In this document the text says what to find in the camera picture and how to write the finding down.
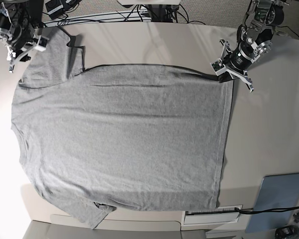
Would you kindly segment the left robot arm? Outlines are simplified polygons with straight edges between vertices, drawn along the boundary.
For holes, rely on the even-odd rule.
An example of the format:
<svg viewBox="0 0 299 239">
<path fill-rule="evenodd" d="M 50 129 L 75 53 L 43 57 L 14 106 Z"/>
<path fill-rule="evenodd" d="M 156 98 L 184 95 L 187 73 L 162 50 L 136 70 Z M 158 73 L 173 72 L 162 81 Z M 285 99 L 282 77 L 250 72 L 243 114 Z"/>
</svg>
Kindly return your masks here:
<svg viewBox="0 0 299 239">
<path fill-rule="evenodd" d="M 284 21 L 285 4 L 285 0 L 250 1 L 237 29 L 236 48 L 232 50 L 229 42 L 221 39 L 221 56 L 210 63 L 219 83 L 239 79 L 253 92 L 247 69 L 271 50 L 276 27 Z"/>
</svg>

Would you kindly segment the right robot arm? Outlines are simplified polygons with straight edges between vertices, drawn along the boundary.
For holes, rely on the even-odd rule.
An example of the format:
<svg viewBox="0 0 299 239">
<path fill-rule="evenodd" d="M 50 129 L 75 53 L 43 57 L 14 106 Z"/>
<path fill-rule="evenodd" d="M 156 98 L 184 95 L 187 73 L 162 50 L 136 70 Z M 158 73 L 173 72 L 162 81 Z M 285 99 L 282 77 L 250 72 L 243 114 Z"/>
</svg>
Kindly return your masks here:
<svg viewBox="0 0 299 239">
<path fill-rule="evenodd" d="M 28 53 L 38 43 L 35 33 L 37 19 L 33 7 L 41 7 L 35 0 L 0 0 L 0 43 L 7 48 L 9 72 L 20 61 L 28 61 Z"/>
</svg>

